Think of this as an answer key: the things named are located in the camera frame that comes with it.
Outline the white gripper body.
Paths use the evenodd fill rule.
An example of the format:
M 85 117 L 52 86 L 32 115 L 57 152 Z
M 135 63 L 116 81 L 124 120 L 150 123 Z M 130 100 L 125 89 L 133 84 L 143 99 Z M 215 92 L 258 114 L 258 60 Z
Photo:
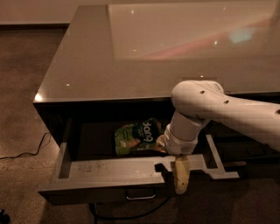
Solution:
M 166 126 L 164 131 L 164 147 L 170 155 L 191 155 L 197 143 L 197 137 L 192 141 L 181 140 L 172 134 L 170 124 Z

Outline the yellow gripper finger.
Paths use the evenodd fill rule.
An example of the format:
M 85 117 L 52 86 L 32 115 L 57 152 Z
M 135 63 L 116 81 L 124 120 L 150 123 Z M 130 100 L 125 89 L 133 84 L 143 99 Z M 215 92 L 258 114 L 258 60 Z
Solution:
M 190 178 L 190 163 L 187 157 L 176 157 L 173 169 L 175 193 L 186 192 Z

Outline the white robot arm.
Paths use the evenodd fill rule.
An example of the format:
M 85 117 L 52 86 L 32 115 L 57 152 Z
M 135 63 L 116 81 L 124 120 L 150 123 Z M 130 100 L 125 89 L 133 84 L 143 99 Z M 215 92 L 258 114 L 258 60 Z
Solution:
M 177 194 L 186 191 L 190 170 L 204 170 L 201 155 L 190 157 L 198 143 L 199 133 L 210 121 L 280 151 L 280 105 L 235 98 L 224 94 L 222 86 L 213 80 L 185 80 L 171 91 L 175 108 L 164 132 L 164 147 L 175 157 L 174 186 Z

